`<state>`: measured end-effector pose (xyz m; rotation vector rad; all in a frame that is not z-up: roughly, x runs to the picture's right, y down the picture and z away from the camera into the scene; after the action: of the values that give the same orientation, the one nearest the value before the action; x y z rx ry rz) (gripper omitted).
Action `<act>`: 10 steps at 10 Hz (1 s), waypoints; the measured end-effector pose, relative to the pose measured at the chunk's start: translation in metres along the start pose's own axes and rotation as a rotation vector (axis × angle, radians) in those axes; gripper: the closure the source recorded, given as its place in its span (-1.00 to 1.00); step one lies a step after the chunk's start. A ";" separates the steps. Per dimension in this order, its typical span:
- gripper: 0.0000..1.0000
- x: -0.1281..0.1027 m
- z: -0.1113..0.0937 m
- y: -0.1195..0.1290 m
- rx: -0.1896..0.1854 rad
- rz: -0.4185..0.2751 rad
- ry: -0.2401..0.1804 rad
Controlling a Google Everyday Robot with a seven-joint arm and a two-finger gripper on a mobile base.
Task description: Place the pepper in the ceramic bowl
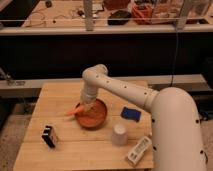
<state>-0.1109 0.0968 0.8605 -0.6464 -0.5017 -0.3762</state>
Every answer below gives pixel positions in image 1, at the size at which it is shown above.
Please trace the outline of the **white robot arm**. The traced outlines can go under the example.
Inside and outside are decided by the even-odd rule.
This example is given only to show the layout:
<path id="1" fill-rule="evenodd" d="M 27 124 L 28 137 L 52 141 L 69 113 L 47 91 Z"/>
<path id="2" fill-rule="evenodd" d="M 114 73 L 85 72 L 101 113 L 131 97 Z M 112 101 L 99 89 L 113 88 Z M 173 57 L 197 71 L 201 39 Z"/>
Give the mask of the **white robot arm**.
<path id="1" fill-rule="evenodd" d="M 207 171 L 199 112 L 183 89 L 160 91 L 114 79 L 98 64 L 82 73 L 81 101 L 92 103 L 102 88 L 147 111 L 152 118 L 152 171 Z"/>

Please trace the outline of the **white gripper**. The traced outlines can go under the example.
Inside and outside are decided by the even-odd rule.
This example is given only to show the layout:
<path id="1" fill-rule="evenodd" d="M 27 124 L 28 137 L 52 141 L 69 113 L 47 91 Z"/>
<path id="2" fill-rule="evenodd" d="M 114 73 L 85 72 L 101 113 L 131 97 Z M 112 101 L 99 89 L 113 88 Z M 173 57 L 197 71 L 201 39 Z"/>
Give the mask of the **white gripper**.
<path id="1" fill-rule="evenodd" d="M 84 111 L 89 111 L 97 98 L 97 92 L 83 88 L 80 96 L 80 104 L 84 107 Z"/>

